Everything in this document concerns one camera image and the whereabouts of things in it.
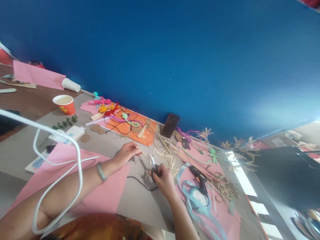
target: scissors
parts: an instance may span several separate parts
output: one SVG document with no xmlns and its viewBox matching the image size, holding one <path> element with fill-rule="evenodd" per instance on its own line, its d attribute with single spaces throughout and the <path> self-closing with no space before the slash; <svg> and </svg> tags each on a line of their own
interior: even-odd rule
<svg viewBox="0 0 320 240">
<path fill-rule="evenodd" d="M 148 147 L 148 149 L 149 149 L 149 153 L 150 153 L 151 160 L 152 160 L 152 163 L 153 163 L 153 167 L 152 167 L 152 170 L 151 170 L 151 177 L 152 177 L 153 182 L 155 183 L 155 181 L 153 179 L 153 173 L 155 173 L 158 177 L 161 177 L 161 173 L 158 170 L 159 166 L 157 164 L 155 164 L 155 162 L 154 162 L 154 159 L 153 159 L 153 156 L 151 154 L 151 151 L 150 151 L 149 147 Z"/>
</svg>

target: hand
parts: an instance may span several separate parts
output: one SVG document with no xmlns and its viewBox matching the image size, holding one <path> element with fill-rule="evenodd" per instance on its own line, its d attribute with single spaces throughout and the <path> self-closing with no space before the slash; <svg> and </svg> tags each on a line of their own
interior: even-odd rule
<svg viewBox="0 0 320 240">
<path fill-rule="evenodd" d="M 142 154 L 140 148 L 135 142 L 125 143 L 119 150 L 119 152 L 114 156 L 112 161 L 117 165 L 118 170 L 122 168 L 129 159 L 135 155 L 140 156 Z"/>
<path fill-rule="evenodd" d="M 155 173 L 153 173 L 153 179 L 157 183 L 160 191 L 165 196 L 165 198 L 170 203 L 178 196 L 176 191 L 176 187 L 174 185 L 172 173 L 169 169 L 167 169 L 163 163 L 158 167 L 158 171 L 161 177 L 158 177 Z"/>
</svg>

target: glue gun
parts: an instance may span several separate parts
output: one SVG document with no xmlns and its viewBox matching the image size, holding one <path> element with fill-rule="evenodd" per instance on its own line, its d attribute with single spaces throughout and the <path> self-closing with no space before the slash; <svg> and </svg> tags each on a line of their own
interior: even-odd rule
<svg viewBox="0 0 320 240">
<path fill-rule="evenodd" d="M 192 172 L 192 174 L 196 177 L 196 179 L 199 182 L 199 192 L 202 193 L 203 195 L 208 196 L 208 191 L 207 191 L 207 187 L 206 187 L 206 181 L 207 178 L 205 176 L 203 176 L 198 169 L 196 169 L 194 166 L 189 166 L 190 171 Z"/>
</svg>

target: paper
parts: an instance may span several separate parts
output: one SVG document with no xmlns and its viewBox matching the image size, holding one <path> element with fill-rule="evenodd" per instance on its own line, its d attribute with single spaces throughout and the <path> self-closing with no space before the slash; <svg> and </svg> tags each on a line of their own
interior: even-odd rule
<svg viewBox="0 0 320 240">
<path fill-rule="evenodd" d="M 81 159 L 93 156 L 99 156 L 96 159 L 82 162 L 82 169 L 97 164 L 97 162 L 104 162 L 109 158 L 97 153 L 89 152 L 81 149 Z M 53 163 L 62 163 L 76 159 L 76 150 L 74 146 L 58 143 L 54 150 L 50 153 L 48 160 Z M 16 198 L 11 209 L 17 206 L 24 199 L 28 198 L 33 193 L 42 189 L 43 187 L 53 183 L 61 177 L 67 170 L 69 170 L 74 163 L 65 164 L 61 166 L 52 166 L 44 162 L 38 171 L 32 176 L 26 186 L 21 190 Z M 119 171 L 108 177 L 107 181 L 95 188 L 89 195 L 87 195 L 82 202 L 80 202 L 71 211 L 74 214 L 89 214 L 89 213 L 116 213 L 121 194 L 126 183 L 126 179 L 130 170 L 129 165 L 125 165 Z M 78 167 L 75 167 L 70 173 L 77 172 Z"/>
<path fill-rule="evenodd" d="M 88 112 L 92 113 L 92 115 L 97 114 L 99 112 L 99 110 L 96 109 L 96 105 L 92 104 L 92 103 L 88 103 L 88 102 L 82 103 L 80 109 L 88 111 Z M 129 109 L 127 109 L 126 112 L 130 113 L 133 116 L 132 119 L 139 120 L 143 124 L 146 124 L 146 119 L 147 118 L 145 116 L 142 116 L 140 114 L 138 114 L 138 116 L 136 116 L 136 115 L 134 115 L 135 112 L 133 112 L 133 111 L 131 111 Z M 116 115 L 117 118 L 123 119 L 122 118 L 122 113 L 123 113 L 123 111 L 116 110 L 115 115 Z M 112 129 L 113 131 L 115 131 L 115 132 L 117 132 L 119 134 L 122 134 L 122 135 L 124 135 L 126 137 L 129 137 L 132 140 L 135 140 L 135 141 L 137 141 L 139 143 L 142 143 L 145 146 L 151 146 L 153 144 L 154 134 L 153 134 L 151 129 L 148 129 L 148 128 L 145 129 L 145 131 L 143 133 L 143 137 L 138 138 L 137 135 L 139 133 L 134 133 L 133 131 L 131 131 L 131 125 L 129 123 L 124 122 L 124 123 L 119 124 L 115 120 L 108 119 L 105 122 L 102 121 L 102 122 L 99 122 L 97 124 L 99 124 L 101 126 L 105 126 L 105 127 L 109 128 L 109 129 Z M 156 123 L 154 121 L 151 121 L 151 127 L 153 127 L 154 129 L 156 128 Z"/>
<path fill-rule="evenodd" d="M 182 147 L 182 144 L 181 142 L 178 142 L 177 144 L 178 146 Z M 203 155 L 192 145 L 192 144 L 189 144 L 190 146 L 190 149 L 191 150 L 188 150 L 186 149 L 186 151 L 191 155 L 193 156 L 195 159 L 197 159 L 198 161 L 202 162 L 202 163 L 206 163 L 208 160 L 211 160 L 211 156 L 209 155 L 209 152 L 205 149 L 203 150 Z M 179 154 L 183 155 L 184 157 L 186 157 L 187 159 L 189 159 L 190 162 L 192 162 L 192 165 L 194 165 L 196 168 L 198 169 L 201 169 L 204 173 L 206 173 L 207 175 L 210 175 L 208 173 L 208 171 L 206 170 L 207 166 L 208 165 L 204 165 L 204 164 L 201 164 L 200 162 L 192 159 L 191 157 L 189 157 L 181 148 L 180 148 L 180 152 Z M 216 163 L 209 163 L 210 167 L 210 172 L 220 172 L 220 173 L 223 173 L 223 170 L 220 166 L 220 164 L 216 164 Z"/>
<path fill-rule="evenodd" d="M 32 66 L 30 64 L 13 61 L 14 78 L 17 81 L 34 83 L 44 87 L 63 90 L 62 81 L 65 75 Z"/>
<path fill-rule="evenodd" d="M 96 105 L 88 102 L 91 102 L 91 101 L 82 103 L 80 109 L 90 112 L 92 115 L 96 115 L 97 113 L 99 113 L 99 109 L 96 109 Z M 106 124 L 109 122 L 110 122 L 110 119 L 106 119 L 105 121 L 98 122 L 96 124 L 99 124 L 101 126 L 106 126 Z"/>
<path fill-rule="evenodd" d="M 126 110 L 127 113 L 129 113 L 132 117 L 131 119 L 135 119 L 135 120 L 139 120 L 140 122 L 142 122 L 144 125 L 146 124 L 146 117 L 142 116 L 141 114 L 138 115 L 134 115 L 136 114 L 135 112 L 127 109 Z M 117 118 L 123 119 L 122 117 L 122 111 L 117 110 L 117 112 L 115 113 Z M 118 122 L 114 121 L 111 119 L 110 123 L 106 125 L 107 128 L 112 129 L 113 126 L 117 125 Z M 154 121 L 151 121 L 151 127 L 153 127 L 154 129 L 156 128 L 156 123 Z M 129 123 L 121 123 L 119 125 L 117 125 L 117 128 L 114 128 L 113 131 L 122 134 L 126 137 L 131 138 L 134 141 L 137 141 L 145 146 L 151 146 L 153 144 L 153 140 L 154 140 L 154 134 L 152 131 L 152 128 L 146 128 L 143 136 L 138 138 L 138 134 L 139 133 L 135 133 L 131 130 L 131 125 Z"/>
<path fill-rule="evenodd" d="M 183 181 L 188 180 L 191 182 L 196 183 L 195 181 L 195 177 L 194 175 L 190 172 L 190 170 L 187 168 L 181 178 L 180 178 L 180 183 L 182 184 Z M 218 193 L 217 191 L 215 191 L 214 195 L 216 197 L 216 199 L 220 202 L 218 203 L 218 201 L 216 201 L 216 210 L 217 212 L 214 212 L 214 207 L 213 207 L 213 202 L 212 202 L 212 190 L 211 188 L 208 189 L 208 194 L 209 194 L 209 198 L 211 201 L 211 213 L 212 215 L 218 220 L 218 222 L 222 225 L 225 233 L 227 234 L 228 239 L 232 239 L 232 240 L 239 240 L 240 239 L 240 216 L 238 215 L 238 213 L 236 211 L 234 211 L 234 216 L 232 216 L 229 213 L 229 207 L 223 202 L 220 193 Z M 176 185 L 176 190 L 179 194 L 179 196 L 182 198 L 182 200 L 184 202 L 187 202 L 186 197 L 184 196 L 184 194 L 181 192 L 181 190 L 178 188 L 178 186 Z M 204 215 L 201 215 L 200 213 L 195 212 L 206 224 L 207 226 L 213 231 L 215 232 L 221 239 L 221 234 L 220 231 L 218 230 L 218 228 Z M 211 236 L 208 229 L 205 226 L 199 225 L 200 228 L 205 232 L 205 234 L 207 236 Z"/>
</svg>

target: wooden table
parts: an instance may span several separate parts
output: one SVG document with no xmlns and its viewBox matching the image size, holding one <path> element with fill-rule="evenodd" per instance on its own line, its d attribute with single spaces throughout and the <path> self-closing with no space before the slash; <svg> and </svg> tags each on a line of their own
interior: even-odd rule
<svg viewBox="0 0 320 240">
<path fill-rule="evenodd" d="M 13 74 L 13 67 L 0 65 L 0 77 L 7 74 Z M 10 79 L 2 79 L 8 83 L 13 83 Z M 52 102 L 55 96 L 66 94 L 73 98 L 80 95 L 82 92 L 74 92 L 68 89 L 58 90 L 48 87 L 37 86 L 37 88 L 14 87 L 0 83 L 0 89 L 16 88 L 14 93 L 0 94 L 0 108 L 4 110 L 19 111 L 22 117 L 28 118 L 32 121 L 37 121 L 46 114 L 52 112 L 57 105 Z M 0 142 L 19 132 L 25 128 L 25 125 L 16 127 L 10 132 L 0 136 Z"/>
</svg>

